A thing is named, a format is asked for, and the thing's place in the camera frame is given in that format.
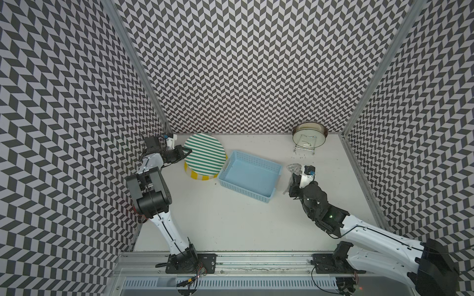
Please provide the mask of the yellow striped plate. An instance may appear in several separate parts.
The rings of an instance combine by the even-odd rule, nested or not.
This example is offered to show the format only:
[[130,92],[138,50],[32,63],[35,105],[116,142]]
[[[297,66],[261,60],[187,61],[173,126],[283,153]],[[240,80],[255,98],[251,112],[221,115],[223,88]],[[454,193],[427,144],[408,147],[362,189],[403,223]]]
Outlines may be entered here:
[[215,175],[202,175],[200,173],[197,173],[196,171],[191,169],[191,167],[188,165],[187,162],[184,162],[184,169],[185,169],[186,174],[194,180],[207,181],[207,180],[212,180],[212,179],[218,177],[218,174],[215,174]]

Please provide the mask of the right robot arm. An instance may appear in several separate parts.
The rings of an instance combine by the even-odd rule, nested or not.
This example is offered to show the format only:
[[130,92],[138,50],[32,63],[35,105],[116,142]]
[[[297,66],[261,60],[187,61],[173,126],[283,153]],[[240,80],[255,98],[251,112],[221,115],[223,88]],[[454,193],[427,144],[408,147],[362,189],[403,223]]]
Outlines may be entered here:
[[421,296],[454,296],[459,269],[448,248],[437,240],[422,242],[378,228],[328,202],[312,175],[292,174],[288,194],[301,202],[306,216],[339,243],[335,263],[405,284]]

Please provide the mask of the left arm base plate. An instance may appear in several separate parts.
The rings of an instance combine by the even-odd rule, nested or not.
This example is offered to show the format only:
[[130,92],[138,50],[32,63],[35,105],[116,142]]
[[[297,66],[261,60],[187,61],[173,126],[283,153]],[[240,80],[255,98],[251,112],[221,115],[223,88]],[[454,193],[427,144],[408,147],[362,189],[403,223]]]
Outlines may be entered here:
[[211,275],[215,273],[217,254],[204,253],[190,256],[169,255],[165,272],[167,274],[196,274],[204,273]]

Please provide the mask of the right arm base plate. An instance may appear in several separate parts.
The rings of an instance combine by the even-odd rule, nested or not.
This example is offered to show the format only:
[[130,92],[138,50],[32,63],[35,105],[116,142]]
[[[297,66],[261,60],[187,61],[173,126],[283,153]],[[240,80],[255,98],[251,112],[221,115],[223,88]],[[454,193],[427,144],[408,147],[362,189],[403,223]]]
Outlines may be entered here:
[[333,254],[312,254],[311,264],[316,268],[317,274],[365,274],[365,270],[354,269],[346,259],[334,259]]

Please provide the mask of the round metal dish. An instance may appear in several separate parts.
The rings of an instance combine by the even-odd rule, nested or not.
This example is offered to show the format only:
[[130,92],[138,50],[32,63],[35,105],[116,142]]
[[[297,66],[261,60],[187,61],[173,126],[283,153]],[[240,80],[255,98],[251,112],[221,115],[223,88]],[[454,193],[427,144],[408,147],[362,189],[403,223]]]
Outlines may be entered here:
[[292,130],[293,143],[297,143],[302,135],[316,136],[316,148],[322,146],[326,142],[328,136],[328,128],[317,122],[307,122],[297,125]]

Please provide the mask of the grey striped cloth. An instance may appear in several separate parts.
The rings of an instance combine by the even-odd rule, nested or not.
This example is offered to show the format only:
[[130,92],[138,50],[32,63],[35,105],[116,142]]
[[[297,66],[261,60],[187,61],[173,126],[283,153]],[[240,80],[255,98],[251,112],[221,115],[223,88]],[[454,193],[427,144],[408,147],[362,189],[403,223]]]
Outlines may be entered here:
[[288,193],[290,197],[296,197],[299,191],[299,186],[302,176],[302,165],[301,164],[290,164],[287,166],[291,176],[288,181],[288,185],[284,193]]

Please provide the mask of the aluminium front rail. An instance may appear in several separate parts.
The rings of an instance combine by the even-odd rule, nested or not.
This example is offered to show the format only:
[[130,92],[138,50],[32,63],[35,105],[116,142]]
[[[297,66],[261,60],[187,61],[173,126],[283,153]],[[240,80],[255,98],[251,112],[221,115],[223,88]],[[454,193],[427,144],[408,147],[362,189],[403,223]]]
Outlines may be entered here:
[[[404,276],[408,272],[416,273],[422,253],[419,250],[400,247],[401,256],[394,259],[375,251],[352,247],[346,259],[357,270],[365,270],[365,274],[317,274],[311,264],[312,254],[330,253],[331,251],[308,252],[218,252],[204,251],[217,254],[216,270],[207,276],[306,276],[313,273],[316,276],[352,277],[358,276]],[[166,252],[126,252],[118,257],[113,277],[119,276],[167,276],[165,272],[169,254]],[[184,274],[179,276],[194,276],[200,274]]]

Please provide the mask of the light blue plastic basket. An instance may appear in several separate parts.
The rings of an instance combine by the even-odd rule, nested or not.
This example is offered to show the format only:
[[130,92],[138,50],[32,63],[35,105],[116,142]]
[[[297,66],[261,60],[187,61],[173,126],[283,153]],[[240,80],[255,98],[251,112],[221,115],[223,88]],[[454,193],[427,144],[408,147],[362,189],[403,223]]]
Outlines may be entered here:
[[281,164],[234,150],[218,174],[218,180],[227,189],[269,203],[282,170]]

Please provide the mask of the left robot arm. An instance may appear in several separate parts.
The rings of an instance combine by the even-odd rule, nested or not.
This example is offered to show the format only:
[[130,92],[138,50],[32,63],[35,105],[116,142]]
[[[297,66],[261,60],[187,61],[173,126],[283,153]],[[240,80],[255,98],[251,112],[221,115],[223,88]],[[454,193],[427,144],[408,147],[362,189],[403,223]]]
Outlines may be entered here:
[[170,250],[169,265],[176,269],[186,263],[196,266],[199,259],[194,245],[183,238],[173,221],[172,196],[162,175],[163,168],[185,160],[193,150],[174,144],[163,148],[157,136],[147,137],[144,144],[140,166],[126,178],[133,208],[154,223],[163,235]]

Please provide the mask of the green striped plate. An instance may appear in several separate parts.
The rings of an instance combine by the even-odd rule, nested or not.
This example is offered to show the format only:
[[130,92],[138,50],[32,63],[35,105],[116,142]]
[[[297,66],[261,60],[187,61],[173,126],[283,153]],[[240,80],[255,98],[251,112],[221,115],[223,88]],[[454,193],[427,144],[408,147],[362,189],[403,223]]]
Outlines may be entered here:
[[185,162],[202,175],[219,174],[228,158],[221,142],[209,134],[198,133],[190,136],[184,147],[193,150]]

